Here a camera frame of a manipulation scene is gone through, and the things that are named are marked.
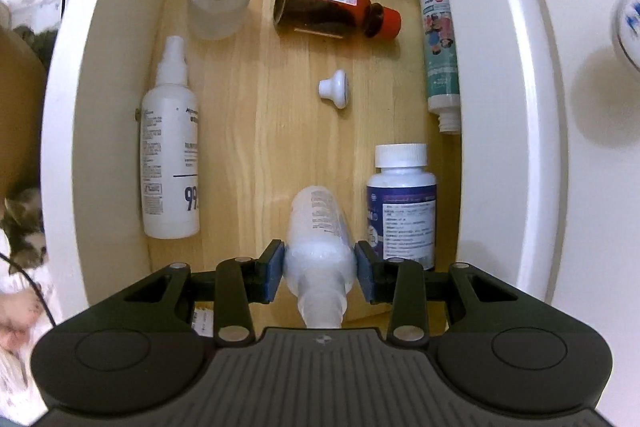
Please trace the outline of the small translucent white bottle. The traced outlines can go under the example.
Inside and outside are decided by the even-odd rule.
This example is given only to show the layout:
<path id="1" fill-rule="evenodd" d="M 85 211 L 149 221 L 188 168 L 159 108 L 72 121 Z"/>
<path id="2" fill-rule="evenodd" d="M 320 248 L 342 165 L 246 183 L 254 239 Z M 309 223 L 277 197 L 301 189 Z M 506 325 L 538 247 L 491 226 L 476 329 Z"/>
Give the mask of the small translucent white bottle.
<path id="1" fill-rule="evenodd" d="M 292 200 L 283 273 L 308 329 L 339 329 L 356 279 L 354 242 L 340 205 L 311 185 Z"/>

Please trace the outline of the loose white drawer knob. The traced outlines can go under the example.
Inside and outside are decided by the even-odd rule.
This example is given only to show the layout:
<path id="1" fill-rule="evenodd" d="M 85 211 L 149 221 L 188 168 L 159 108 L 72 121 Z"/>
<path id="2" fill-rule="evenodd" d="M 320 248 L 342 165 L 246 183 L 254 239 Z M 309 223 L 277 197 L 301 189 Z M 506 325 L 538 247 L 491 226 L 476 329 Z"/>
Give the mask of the loose white drawer knob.
<path id="1" fill-rule="evenodd" d="M 318 95 L 331 101 L 337 109 L 344 109 L 349 102 L 349 83 L 344 69 L 337 69 L 330 77 L 319 81 Z"/>

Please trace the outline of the white wooden drawer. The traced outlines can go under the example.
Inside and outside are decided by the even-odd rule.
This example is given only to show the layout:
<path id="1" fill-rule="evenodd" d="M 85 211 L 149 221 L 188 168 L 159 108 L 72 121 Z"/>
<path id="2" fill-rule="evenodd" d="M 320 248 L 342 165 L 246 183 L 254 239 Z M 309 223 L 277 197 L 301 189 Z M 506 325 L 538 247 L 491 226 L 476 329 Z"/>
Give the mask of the white wooden drawer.
<path id="1" fill-rule="evenodd" d="M 449 0 L 461 133 L 428 111 L 420 0 L 394 40 L 274 27 L 250 0 L 231 37 L 192 35 L 188 0 L 70 0 L 42 130 L 50 268 L 64 317 L 171 261 L 253 256 L 293 196 L 329 187 L 367 234 L 378 144 L 423 142 L 438 180 L 436 258 L 472 263 L 597 329 L 613 375 L 601 413 L 639 421 L 639 79 L 612 43 L 617 0 Z M 165 39 L 186 38 L 200 103 L 201 231 L 141 228 L 138 107 Z M 349 102 L 318 95 L 344 69 Z"/>

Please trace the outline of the floral ceramic drawer knob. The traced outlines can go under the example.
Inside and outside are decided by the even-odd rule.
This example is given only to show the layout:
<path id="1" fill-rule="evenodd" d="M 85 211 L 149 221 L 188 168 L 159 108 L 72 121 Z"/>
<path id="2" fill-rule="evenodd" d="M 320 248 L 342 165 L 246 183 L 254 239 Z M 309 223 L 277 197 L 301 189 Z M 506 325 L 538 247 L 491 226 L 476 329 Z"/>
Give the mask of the floral ceramic drawer knob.
<path id="1" fill-rule="evenodd" d="M 639 79 L 639 1 L 617 0 L 612 18 L 612 43 L 618 58 Z"/>

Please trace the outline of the white blue pill bottle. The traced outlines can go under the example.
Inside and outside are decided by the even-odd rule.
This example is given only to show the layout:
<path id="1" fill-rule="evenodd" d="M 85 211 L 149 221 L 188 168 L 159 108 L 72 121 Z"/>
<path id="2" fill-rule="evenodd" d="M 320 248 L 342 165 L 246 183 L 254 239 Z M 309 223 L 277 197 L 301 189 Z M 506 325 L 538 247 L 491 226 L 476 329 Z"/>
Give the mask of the white blue pill bottle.
<path id="1" fill-rule="evenodd" d="M 376 173 L 367 182 L 368 242 L 382 259 L 435 268 L 437 181 L 424 143 L 375 147 Z"/>

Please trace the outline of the white spray bottle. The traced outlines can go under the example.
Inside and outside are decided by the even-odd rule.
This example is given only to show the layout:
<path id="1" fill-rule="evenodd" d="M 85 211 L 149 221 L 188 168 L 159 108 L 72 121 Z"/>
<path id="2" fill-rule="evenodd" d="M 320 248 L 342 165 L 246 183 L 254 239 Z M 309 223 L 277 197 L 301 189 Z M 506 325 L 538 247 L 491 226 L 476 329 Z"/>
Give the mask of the white spray bottle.
<path id="1" fill-rule="evenodd" d="M 143 228 L 153 239 L 185 239 L 200 231 L 198 100 L 188 83 L 184 41 L 166 39 L 154 87 L 140 113 Z"/>

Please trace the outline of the teal pink printed tube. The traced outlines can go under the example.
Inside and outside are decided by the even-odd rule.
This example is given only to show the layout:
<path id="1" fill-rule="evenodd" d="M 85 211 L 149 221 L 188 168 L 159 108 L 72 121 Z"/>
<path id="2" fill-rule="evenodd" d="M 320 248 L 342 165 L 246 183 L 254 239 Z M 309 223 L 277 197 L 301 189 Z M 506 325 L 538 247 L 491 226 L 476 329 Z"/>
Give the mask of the teal pink printed tube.
<path id="1" fill-rule="evenodd" d="M 428 111 L 443 134 L 461 133 L 461 98 L 449 0 L 420 0 Z"/>

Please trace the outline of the bare foot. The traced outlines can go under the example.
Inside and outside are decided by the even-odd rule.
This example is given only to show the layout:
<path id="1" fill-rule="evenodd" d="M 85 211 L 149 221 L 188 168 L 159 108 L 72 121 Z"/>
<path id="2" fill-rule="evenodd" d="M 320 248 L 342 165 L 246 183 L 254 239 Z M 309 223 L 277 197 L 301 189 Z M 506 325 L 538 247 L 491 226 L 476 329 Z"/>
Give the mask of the bare foot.
<path id="1" fill-rule="evenodd" d="M 13 294 L 2 294 L 1 348 L 6 351 L 20 349 L 29 340 L 29 332 L 42 314 L 42 303 L 32 288 L 25 288 Z"/>

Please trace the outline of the tabby cat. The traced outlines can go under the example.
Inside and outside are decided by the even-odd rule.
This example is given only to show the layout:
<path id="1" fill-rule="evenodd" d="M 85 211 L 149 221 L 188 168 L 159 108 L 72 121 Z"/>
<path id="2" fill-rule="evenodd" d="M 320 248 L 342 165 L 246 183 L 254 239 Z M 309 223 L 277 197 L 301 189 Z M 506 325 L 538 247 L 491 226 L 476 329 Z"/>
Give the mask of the tabby cat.
<path id="1" fill-rule="evenodd" d="M 10 259 L 24 270 L 36 269 L 48 260 L 39 187 L 25 188 L 4 200 L 1 230 L 10 244 Z"/>

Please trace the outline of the brown bottle red cap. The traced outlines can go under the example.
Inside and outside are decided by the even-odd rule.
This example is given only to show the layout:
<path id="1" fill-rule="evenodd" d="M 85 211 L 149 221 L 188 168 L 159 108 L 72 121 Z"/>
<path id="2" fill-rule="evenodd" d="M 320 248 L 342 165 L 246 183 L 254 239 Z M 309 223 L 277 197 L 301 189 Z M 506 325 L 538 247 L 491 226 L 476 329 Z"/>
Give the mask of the brown bottle red cap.
<path id="1" fill-rule="evenodd" d="M 401 30 L 398 11 L 371 0 L 274 0 L 277 30 L 345 39 L 394 40 Z"/>

